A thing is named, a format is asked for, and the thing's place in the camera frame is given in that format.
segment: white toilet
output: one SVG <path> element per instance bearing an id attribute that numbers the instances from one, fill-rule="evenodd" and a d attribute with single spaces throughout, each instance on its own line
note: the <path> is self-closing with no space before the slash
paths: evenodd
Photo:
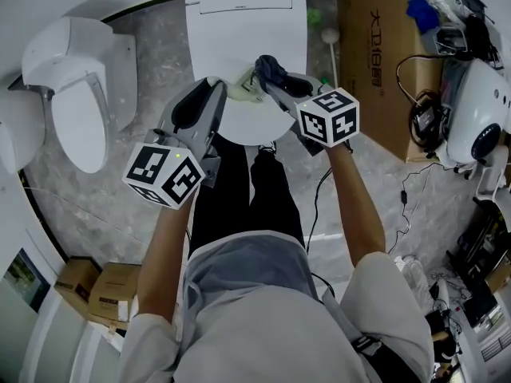
<path id="1" fill-rule="evenodd" d="M 306 72 L 305 0 L 185 2 L 196 80 L 217 76 L 236 83 L 264 54 L 290 73 Z M 269 96 L 259 105 L 228 99 L 219 133 L 237 144 L 264 144 L 281 137 L 294 122 Z"/>
<path id="2" fill-rule="evenodd" d="M 0 89 L 0 160 L 12 175 L 37 154 L 45 139 L 41 95 Z"/>
<path id="3" fill-rule="evenodd" d="M 90 18 L 63 17 L 37 35 L 22 59 L 26 85 L 51 88 L 65 154 L 83 172 L 105 166 L 109 144 L 137 111 L 135 37 Z"/>

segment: black cable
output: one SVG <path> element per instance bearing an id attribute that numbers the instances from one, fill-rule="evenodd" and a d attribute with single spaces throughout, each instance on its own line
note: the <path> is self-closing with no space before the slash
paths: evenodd
<path id="1" fill-rule="evenodd" d="M 327 172 L 323 175 L 321 180 L 319 181 L 318 187 L 316 188 L 316 196 L 314 198 L 314 209 L 315 209 L 315 217 L 314 222 L 312 224 L 311 228 L 311 234 L 309 235 L 309 239 L 307 241 L 307 247 L 305 248 L 305 252 L 307 252 L 307 255 L 309 255 L 309 247 L 311 246 L 311 237 L 312 233 L 314 232 L 314 228 L 316 227 L 316 223 L 318 222 L 318 197 L 319 197 L 319 189 L 321 188 L 321 185 L 323 182 L 328 178 L 328 176 L 332 173 L 332 168 L 329 168 Z"/>
<path id="2" fill-rule="evenodd" d="M 454 323 L 458 326 L 458 328 L 457 328 L 457 330 L 456 330 L 456 331 L 458 332 L 458 334 L 460 334 L 461 332 L 463 332 L 463 328 L 461 327 L 460 323 L 459 323 L 456 319 L 454 319 L 454 318 L 452 318 L 452 317 L 450 316 L 450 313 L 452 312 L 452 310 L 449 308 L 449 304 L 447 304 L 447 302 L 446 302 L 446 301 L 444 301 L 444 300 L 443 300 L 443 299 L 441 299 L 441 298 L 434 298 L 433 309 L 434 309 L 434 305 L 435 305 L 436 301 L 441 301 L 441 302 L 443 302 L 443 303 L 446 305 L 446 307 L 447 307 L 447 309 L 446 309 L 446 310 L 439 310 L 440 314 L 441 314 L 442 316 L 444 316 L 444 313 L 446 313 L 446 314 L 445 314 L 446 318 L 448 318 L 450 321 L 453 321 L 453 322 L 454 322 Z"/>
<path id="3" fill-rule="evenodd" d="M 495 26 L 495 21 L 494 21 L 494 20 L 492 20 L 490 17 L 488 17 L 488 16 L 486 15 L 486 13 L 485 13 L 485 17 L 486 17 L 486 18 L 488 18 L 488 19 L 491 21 L 491 23 Z"/>
<path id="4" fill-rule="evenodd" d="M 410 221 L 408 220 L 408 218 L 405 216 L 405 208 L 406 208 L 406 201 L 407 201 L 407 194 L 406 194 L 406 189 L 405 189 L 405 182 L 410 178 L 410 176 L 412 175 L 420 175 L 422 172 L 424 172 L 426 169 L 428 168 L 431 168 L 433 165 L 438 165 L 438 166 L 442 166 L 442 169 L 444 169 L 444 172 L 447 172 L 449 170 L 453 170 L 452 168 L 446 168 L 443 164 L 439 164 L 437 162 L 433 162 L 432 164 L 428 164 L 426 167 L 422 168 L 421 170 L 419 170 L 418 172 L 410 172 L 408 173 L 408 176 L 401 182 L 401 185 L 402 185 L 402 191 L 401 191 L 401 202 L 402 202 L 402 213 L 401 215 L 405 218 L 406 220 L 406 230 L 405 231 L 401 231 L 401 230 L 397 230 L 396 231 L 396 241 L 394 243 L 394 245 L 392 246 L 392 248 L 389 250 L 388 252 L 388 255 L 392 254 L 392 251 L 394 250 L 394 248 L 396 248 L 396 246 L 398 245 L 398 238 L 399 238 L 399 234 L 407 234 L 408 231 L 410 231 Z"/>
<path id="5" fill-rule="evenodd" d="M 409 60 L 441 60 L 446 59 L 448 57 L 452 57 L 452 55 L 410 55 L 409 57 L 406 57 L 402 59 L 397 65 L 396 65 L 396 81 L 398 82 L 398 87 L 401 89 L 402 93 L 405 94 L 405 97 L 410 101 L 413 105 L 417 105 L 417 100 L 411 96 L 411 94 L 406 91 L 402 84 L 401 84 L 401 78 L 399 77 L 399 70 L 401 69 L 401 66 L 409 61 Z"/>
<path id="6" fill-rule="evenodd" d="M 323 282 L 325 282 L 325 285 L 328 286 L 328 289 L 330 290 L 330 292 L 332 293 L 332 295 L 334 295 L 334 298 L 335 298 L 335 292 L 334 292 L 334 288 L 332 288 L 332 285 L 330 285 L 330 283 L 324 279 L 324 278 L 321 278 L 319 275 L 315 274 L 314 272 L 311 272 L 312 276 L 313 277 L 316 277 L 316 278 L 319 278 L 321 279 Z"/>
<path id="7" fill-rule="evenodd" d="M 448 121 L 448 116 L 442 107 L 440 96 L 429 90 L 422 91 L 416 99 L 417 104 L 413 104 L 408 117 L 408 130 L 411 140 L 424 152 L 434 151 L 442 142 L 442 122 Z M 431 109 L 433 112 L 433 120 L 424 126 L 421 130 L 419 118 L 421 115 Z"/>

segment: white robot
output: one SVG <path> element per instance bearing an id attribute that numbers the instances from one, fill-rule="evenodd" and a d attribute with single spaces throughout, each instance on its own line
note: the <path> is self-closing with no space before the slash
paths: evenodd
<path id="1" fill-rule="evenodd" d="M 447 168 L 471 171 L 467 179 L 479 177 L 476 197 L 493 201 L 511 232 L 511 193 L 504 177 L 509 149 L 498 145 L 501 132 L 511 132 L 511 87 L 479 59 L 463 69 L 442 86 L 444 97 L 452 98 L 447 100 L 452 117 L 448 136 L 435 153 Z"/>

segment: wrist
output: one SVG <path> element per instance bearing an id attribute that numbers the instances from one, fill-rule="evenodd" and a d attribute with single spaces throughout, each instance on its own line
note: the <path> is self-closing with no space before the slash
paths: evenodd
<path id="1" fill-rule="evenodd" d="M 350 155 L 350 151 L 344 143 L 337 144 L 333 148 L 325 147 L 325 151 L 327 152 L 329 158 L 339 156 L 346 157 Z"/>

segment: toilet tank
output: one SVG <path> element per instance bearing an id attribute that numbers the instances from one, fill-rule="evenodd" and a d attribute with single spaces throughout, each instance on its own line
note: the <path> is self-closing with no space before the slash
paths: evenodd
<path id="1" fill-rule="evenodd" d="M 98 20 L 59 18 L 26 47 L 23 81 L 58 92 L 90 73 L 97 73 L 101 79 L 112 44 L 112 28 Z"/>

